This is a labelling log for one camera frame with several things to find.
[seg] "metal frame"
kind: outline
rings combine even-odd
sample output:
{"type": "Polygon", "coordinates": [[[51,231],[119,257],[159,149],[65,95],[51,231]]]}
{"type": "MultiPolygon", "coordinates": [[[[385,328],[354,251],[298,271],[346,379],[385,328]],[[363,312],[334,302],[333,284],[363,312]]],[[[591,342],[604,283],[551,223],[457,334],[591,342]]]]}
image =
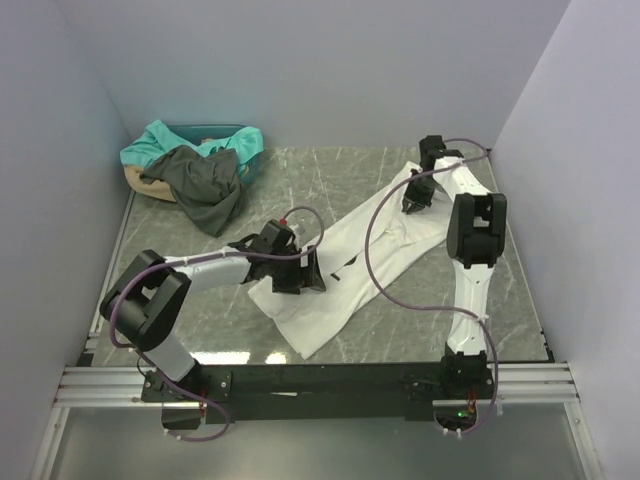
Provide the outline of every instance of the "metal frame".
{"type": "MultiPolygon", "coordinates": [[[[143,372],[150,370],[142,367],[143,372]]],[[[64,370],[51,417],[31,478],[49,478],[72,408],[194,408],[197,402],[144,403],[144,378],[135,367],[69,367],[64,370]]],[[[584,420],[580,398],[566,363],[506,363],[500,365],[499,410],[505,404],[554,403],[565,406],[573,438],[588,480],[603,479],[597,454],[584,420]]],[[[454,405],[441,400],[434,405],[454,405]]]]}
{"type": "Polygon", "coordinates": [[[51,411],[36,461],[31,469],[31,480],[48,480],[51,476],[68,417],[68,408],[54,408],[51,411]]]}
{"type": "Polygon", "coordinates": [[[585,477],[587,480],[604,480],[602,467],[598,460],[598,454],[596,453],[589,427],[584,418],[582,406],[579,403],[565,403],[564,408],[567,412],[573,441],[576,444],[585,477]]]}

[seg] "robotic arm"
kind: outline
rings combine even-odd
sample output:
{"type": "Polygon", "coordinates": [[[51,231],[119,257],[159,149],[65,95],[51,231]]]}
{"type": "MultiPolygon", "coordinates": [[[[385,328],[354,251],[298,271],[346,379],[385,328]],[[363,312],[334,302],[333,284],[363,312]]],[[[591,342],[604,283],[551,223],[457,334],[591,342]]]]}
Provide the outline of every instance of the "robotic arm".
{"type": "Polygon", "coordinates": [[[324,291],[325,285],[317,264],[316,252],[298,260],[273,260],[256,256],[228,256],[230,252],[295,255],[300,253],[293,230],[286,221],[269,221],[258,235],[249,235],[220,250],[222,258],[189,265],[197,257],[162,257],[153,250],[141,252],[107,293],[100,313],[110,318],[124,288],[140,272],[161,263],[184,260],[184,266],[151,273],[127,295],[118,312],[117,329],[134,347],[144,353],[173,382],[198,392],[200,365],[180,343],[173,326],[188,292],[198,292],[222,285],[238,285],[269,275],[273,291],[299,294],[302,288],[324,291]]]}
{"type": "MultiPolygon", "coordinates": [[[[459,151],[447,150],[440,136],[427,136],[420,141],[422,171],[451,167],[462,158],[459,151]]],[[[466,165],[461,165],[411,182],[403,199],[403,211],[411,214],[430,206],[436,189],[444,189],[453,201],[447,253],[455,270],[454,305],[484,319],[491,276],[504,250],[506,197],[491,193],[466,165]]],[[[455,312],[443,358],[443,363],[449,365],[452,383],[462,386],[478,380],[486,370],[486,353],[478,322],[455,312]]]]}

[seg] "black bracket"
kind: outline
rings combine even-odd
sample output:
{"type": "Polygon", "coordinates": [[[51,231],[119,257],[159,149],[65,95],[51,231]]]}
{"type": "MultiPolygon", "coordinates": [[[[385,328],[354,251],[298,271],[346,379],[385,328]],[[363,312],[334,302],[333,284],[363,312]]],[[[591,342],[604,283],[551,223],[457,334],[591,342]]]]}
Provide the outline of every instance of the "black bracket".
{"type": "Polygon", "coordinates": [[[501,193],[456,195],[447,232],[449,257],[464,268],[493,267],[504,251],[507,198],[501,193]]]}
{"type": "MultiPolygon", "coordinates": [[[[436,160],[443,157],[463,158],[458,150],[447,150],[446,145],[440,135],[427,135],[420,140],[418,149],[420,151],[420,168],[423,172],[429,172],[436,166],[436,160]]],[[[418,174],[417,170],[411,170],[411,175],[418,174]]],[[[402,211],[406,214],[419,212],[425,207],[431,206],[433,195],[440,185],[433,176],[413,180],[407,186],[404,198],[402,199],[402,211]]]]}

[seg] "laundry pile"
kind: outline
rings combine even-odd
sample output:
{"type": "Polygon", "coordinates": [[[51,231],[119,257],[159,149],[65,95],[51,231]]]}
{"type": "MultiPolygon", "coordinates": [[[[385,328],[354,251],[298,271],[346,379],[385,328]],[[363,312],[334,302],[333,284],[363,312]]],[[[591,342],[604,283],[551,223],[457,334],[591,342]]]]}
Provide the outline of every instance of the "laundry pile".
{"type": "Polygon", "coordinates": [[[244,183],[263,148],[254,127],[195,145],[156,120],[120,152],[120,161],[133,190],[177,202],[200,230],[218,236],[244,208],[244,183]]]}

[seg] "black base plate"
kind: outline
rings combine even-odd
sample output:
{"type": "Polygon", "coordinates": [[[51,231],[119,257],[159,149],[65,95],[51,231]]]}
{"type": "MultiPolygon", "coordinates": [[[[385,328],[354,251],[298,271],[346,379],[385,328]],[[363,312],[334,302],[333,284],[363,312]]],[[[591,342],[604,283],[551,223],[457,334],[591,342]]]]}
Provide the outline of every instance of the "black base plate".
{"type": "MultiPolygon", "coordinates": [[[[202,393],[234,420],[403,417],[433,420],[433,400],[466,400],[441,388],[441,365],[428,363],[328,365],[203,365],[202,393]]],[[[487,379],[491,371],[487,369],[487,379]]],[[[491,398],[493,383],[475,385],[491,398]]],[[[192,401],[173,393],[155,372],[146,375],[144,402],[192,401]]],[[[206,423],[223,418],[207,409],[206,423]]]]}

